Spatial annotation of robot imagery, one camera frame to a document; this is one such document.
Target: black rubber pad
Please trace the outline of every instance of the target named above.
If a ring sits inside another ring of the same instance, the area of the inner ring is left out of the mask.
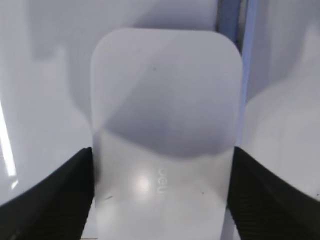
[[[94,197],[91,148],[0,207],[0,240],[78,240]]]
[[[320,203],[238,147],[227,201],[242,240],[320,240]]]

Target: white surface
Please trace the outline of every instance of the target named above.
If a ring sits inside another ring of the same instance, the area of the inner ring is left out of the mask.
[[[320,193],[320,1],[259,1],[242,147]]]
[[[1,0],[0,204],[92,144],[90,61],[101,38],[122,26],[212,30],[216,10],[216,0]],[[97,237],[92,213],[83,237]]]
[[[218,240],[242,61],[224,36],[122,29],[91,62],[100,240]]]

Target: white wall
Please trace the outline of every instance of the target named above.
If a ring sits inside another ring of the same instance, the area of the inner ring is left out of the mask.
[[[16,171],[8,176],[0,159],[0,204],[92,144],[100,39],[120,27],[213,30],[216,11],[217,0],[0,1],[0,100]],[[83,236],[97,237],[92,213]]]
[[[259,1],[242,148],[320,193],[320,1]]]

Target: deli logo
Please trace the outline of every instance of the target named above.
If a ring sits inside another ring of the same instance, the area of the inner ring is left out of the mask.
[[[165,168],[159,168],[158,170],[158,179],[157,179],[158,187],[157,193],[164,194],[166,189],[168,188],[168,171]]]

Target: white rounded rectangle object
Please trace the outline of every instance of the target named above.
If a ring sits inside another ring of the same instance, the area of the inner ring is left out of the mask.
[[[120,29],[91,61],[100,240],[220,239],[242,61],[209,31]]]

